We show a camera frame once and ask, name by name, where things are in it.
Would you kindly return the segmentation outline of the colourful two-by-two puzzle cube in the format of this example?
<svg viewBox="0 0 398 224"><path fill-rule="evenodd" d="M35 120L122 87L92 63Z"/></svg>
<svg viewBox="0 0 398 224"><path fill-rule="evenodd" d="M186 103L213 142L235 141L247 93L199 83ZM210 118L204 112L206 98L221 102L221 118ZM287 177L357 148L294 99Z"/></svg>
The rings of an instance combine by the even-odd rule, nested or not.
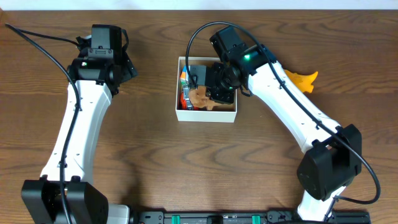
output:
<svg viewBox="0 0 398 224"><path fill-rule="evenodd" d="M190 79L187 73L187 67L184 66L182 68L181 74L180 74L180 84L183 87L189 87L190 86Z"/></svg>

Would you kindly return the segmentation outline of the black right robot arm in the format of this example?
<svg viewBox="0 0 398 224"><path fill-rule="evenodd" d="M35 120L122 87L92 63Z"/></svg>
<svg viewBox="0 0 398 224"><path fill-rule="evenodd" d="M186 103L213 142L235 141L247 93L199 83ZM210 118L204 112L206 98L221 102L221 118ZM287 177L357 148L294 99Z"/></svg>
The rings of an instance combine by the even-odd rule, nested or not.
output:
<svg viewBox="0 0 398 224"><path fill-rule="evenodd" d="M204 88L205 96L231 104L237 89L264 102L290 131L303 152L297 177L304 189L295 211L269 212L269 223L368 223L361 212L336 212L342 192L361 172L362 136L321 112L292 82L264 46L214 43L219 61L186 65L182 83Z"/></svg>

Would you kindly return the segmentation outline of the brown plush toy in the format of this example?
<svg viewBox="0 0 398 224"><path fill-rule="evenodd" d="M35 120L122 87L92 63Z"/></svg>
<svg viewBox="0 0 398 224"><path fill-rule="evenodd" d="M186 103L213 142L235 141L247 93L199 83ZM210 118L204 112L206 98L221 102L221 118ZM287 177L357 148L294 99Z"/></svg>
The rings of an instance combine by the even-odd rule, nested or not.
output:
<svg viewBox="0 0 398 224"><path fill-rule="evenodd" d="M191 89L188 95L191 104L197 108L206 108L211 111L215 106L220 105L206 96L206 87L203 85L198 86L196 89Z"/></svg>

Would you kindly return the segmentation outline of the red and grey toy truck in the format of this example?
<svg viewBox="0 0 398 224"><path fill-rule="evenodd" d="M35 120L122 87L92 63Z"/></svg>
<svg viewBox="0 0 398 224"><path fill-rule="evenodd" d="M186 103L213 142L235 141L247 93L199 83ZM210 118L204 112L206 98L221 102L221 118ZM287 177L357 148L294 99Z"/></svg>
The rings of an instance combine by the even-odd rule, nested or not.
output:
<svg viewBox="0 0 398 224"><path fill-rule="evenodd" d="M180 94L180 104L182 110L196 110L193 106L192 102L190 101L189 97L189 88L183 87L181 94Z"/></svg>

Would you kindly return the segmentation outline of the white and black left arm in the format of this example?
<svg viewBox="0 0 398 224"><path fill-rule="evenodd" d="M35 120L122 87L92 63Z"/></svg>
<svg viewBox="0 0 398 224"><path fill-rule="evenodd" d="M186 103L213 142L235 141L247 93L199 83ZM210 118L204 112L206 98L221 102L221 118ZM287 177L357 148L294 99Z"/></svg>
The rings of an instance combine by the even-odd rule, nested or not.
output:
<svg viewBox="0 0 398 224"><path fill-rule="evenodd" d="M86 48L67 68L71 82L57 142L39 179L25 180L22 200L35 223L129 223L127 205L93 185L103 118L121 83L137 72L125 48Z"/></svg>

